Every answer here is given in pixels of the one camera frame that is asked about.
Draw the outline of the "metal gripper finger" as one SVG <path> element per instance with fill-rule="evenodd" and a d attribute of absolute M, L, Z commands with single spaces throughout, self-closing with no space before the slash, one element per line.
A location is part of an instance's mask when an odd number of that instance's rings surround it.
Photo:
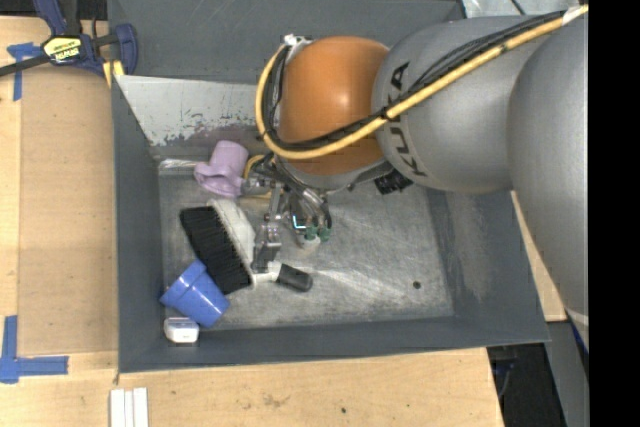
<path fill-rule="evenodd" d="M 264 242 L 266 265 L 276 259 L 278 252 L 282 247 L 281 240 L 281 224 L 278 221 L 270 221 L 266 224 L 266 235 Z"/>
<path fill-rule="evenodd" d="M 265 239 L 262 235 L 255 238 L 251 266 L 254 272 L 266 271 Z"/>

